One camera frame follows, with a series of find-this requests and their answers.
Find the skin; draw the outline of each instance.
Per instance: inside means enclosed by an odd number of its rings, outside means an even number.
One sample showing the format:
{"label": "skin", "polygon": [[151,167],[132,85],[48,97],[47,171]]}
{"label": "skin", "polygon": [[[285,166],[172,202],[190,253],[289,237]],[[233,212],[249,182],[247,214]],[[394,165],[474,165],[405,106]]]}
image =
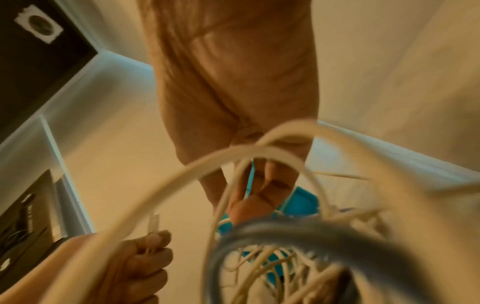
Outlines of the skin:
{"label": "skin", "polygon": [[[138,0],[165,127],[185,165],[216,150],[254,143],[292,119],[316,119],[317,59],[311,2],[304,0]],[[306,159],[310,140],[276,145]],[[231,197],[234,224],[267,216],[298,174],[255,160]],[[221,170],[200,180],[215,208],[227,184]]]}
{"label": "skin", "polygon": [[[75,237],[62,244],[19,283],[4,292],[0,296],[0,304],[40,302],[63,265],[93,236]],[[92,288],[85,304],[158,303],[155,293],[167,283],[164,268],[173,259],[172,250],[167,248],[171,238],[168,231],[161,231],[124,241]],[[153,251],[145,254],[147,248]]]}

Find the white cable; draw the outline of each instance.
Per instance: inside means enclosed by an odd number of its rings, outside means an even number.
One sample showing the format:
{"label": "white cable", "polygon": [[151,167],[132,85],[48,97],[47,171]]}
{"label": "white cable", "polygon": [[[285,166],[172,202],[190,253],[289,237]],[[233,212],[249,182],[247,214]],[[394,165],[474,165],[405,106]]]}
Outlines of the white cable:
{"label": "white cable", "polygon": [[[449,220],[445,211],[435,205],[407,174],[356,140],[312,121],[296,121],[280,125],[262,137],[258,144],[269,144],[285,136],[321,136],[337,144],[351,157],[359,171],[376,183],[377,190],[387,205],[397,213],[401,220],[404,239],[444,302],[448,304],[478,302],[480,298],[479,253],[471,244],[466,229],[454,219]],[[234,147],[202,158],[164,183],[146,200],[133,206],[106,232],[94,237],[82,248],[77,258],[65,267],[41,304],[79,303],[92,282],[104,269],[119,242],[142,216],[187,183],[213,172],[221,165],[255,157],[281,161],[306,174],[307,178],[311,177],[311,173],[305,170],[298,158],[273,147]],[[235,172],[237,178],[249,162],[249,160],[240,162],[241,169]],[[316,181],[312,183],[314,186],[318,185]],[[228,185],[222,196],[225,201],[230,196],[229,187],[231,188],[232,184]],[[320,198],[320,204],[326,205],[326,200],[322,199],[325,194],[321,187],[320,190],[315,189],[315,191]],[[322,211],[328,212],[328,205],[321,207]],[[224,211],[220,213],[220,209],[217,210],[216,221],[212,225],[213,233]],[[298,301],[294,301],[296,294],[297,292],[285,304],[297,303]]]}

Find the tangled cable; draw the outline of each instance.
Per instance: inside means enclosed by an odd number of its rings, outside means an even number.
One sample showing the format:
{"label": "tangled cable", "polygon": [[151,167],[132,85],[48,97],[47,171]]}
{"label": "tangled cable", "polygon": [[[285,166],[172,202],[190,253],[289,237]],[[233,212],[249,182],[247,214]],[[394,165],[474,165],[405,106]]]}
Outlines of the tangled cable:
{"label": "tangled cable", "polygon": [[[337,215],[335,213],[335,209],[327,203],[321,185],[312,172],[305,169],[299,158],[282,149],[267,146],[286,136],[319,136],[338,145],[357,165],[358,170],[376,184],[376,189],[384,199],[386,207],[391,208],[397,215],[403,236],[403,246],[418,263],[421,274],[425,277],[429,289],[434,292],[435,296],[444,303],[451,304],[478,302],[480,298],[479,252],[471,242],[472,236],[469,235],[469,231],[457,219],[449,218],[447,211],[441,205],[436,204],[433,197],[424,192],[408,174],[364,144],[334,129],[321,126],[315,121],[292,121],[271,130],[254,146],[238,146],[217,151],[190,164],[170,180],[164,182],[146,199],[133,205],[107,231],[99,234],[83,247],[76,258],[58,276],[41,304],[80,303],[93,282],[102,273],[119,243],[133,230],[143,216],[188,183],[213,172],[226,163],[241,160],[231,183],[223,193],[211,226],[203,267],[205,277],[213,275],[208,276],[207,261],[212,252],[218,222],[227,208],[228,198],[233,187],[253,158],[266,158],[282,162],[304,174],[313,185],[314,193],[319,198],[320,211],[325,221],[334,221],[335,218],[347,216],[347,214]],[[353,221],[352,224],[355,222],[357,228],[363,225],[361,221]],[[280,242],[280,239],[275,239],[274,243],[286,245]],[[276,250],[276,247],[264,246],[260,255],[253,262],[252,269],[258,272],[267,271],[264,270],[266,267],[261,270],[257,269],[262,267],[262,259],[270,256]],[[306,295],[305,291],[308,288],[320,283],[325,275],[336,273],[340,268],[341,266],[335,263],[328,266],[325,270],[317,273],[307,285],[291,294],[285,303],[297,303],[296,300],[301,300],[303,295]],[[356,275],[356,272],[354,275],[357,286],[369,287],[364,276]],[[251,280],[252,276],[255,275],[249,275],[247,279]],[[249,283],[250,281],[244,281],[240,286]],[[372,300],[373,292],[365,288],[363,291],[360,289],[360,294],[367,297],[366,300]],[[203,285],[201,291],[200,300],[203,303],[207,298],[207,286]],[[239,302],[246,300],[245,290],[239,287],[237,293]]]}

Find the black cable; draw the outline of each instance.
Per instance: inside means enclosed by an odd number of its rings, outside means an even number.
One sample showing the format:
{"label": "black cable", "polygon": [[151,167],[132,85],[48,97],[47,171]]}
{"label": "black cable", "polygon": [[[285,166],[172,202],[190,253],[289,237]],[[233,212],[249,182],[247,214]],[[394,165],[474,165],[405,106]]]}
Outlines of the black cable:
{"label": "black cable", "polygon": [[233,250],[247,245],[274,244],[313,252],[364,273],[420,303],[436,303],[414,260],[400,249],[364,237],[353,229],[309,219],[262,219],[234,227],[223,236],[208,261],[206,294],[221,304],[221,266]]}

